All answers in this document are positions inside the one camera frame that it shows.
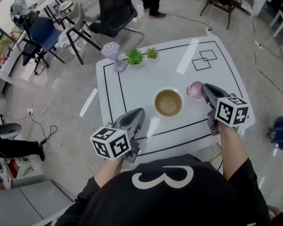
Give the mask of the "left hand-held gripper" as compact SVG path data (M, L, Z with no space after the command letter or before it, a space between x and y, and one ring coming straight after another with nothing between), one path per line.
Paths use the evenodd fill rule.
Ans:
M135 137L141 130L144 119L144 109L137 108L119 116L115 122L100 127L90 136L96 154L110 161L124 157L128 162L134 163L140 152Z

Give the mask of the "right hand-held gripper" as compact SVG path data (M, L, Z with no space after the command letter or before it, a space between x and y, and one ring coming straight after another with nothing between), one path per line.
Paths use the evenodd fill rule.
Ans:
M208 113L208 127L213 136L219 133L219 123L238 129L247 120L249 104L234 93L229 94L208 83L202 84L201 93L205 102L211 107Z

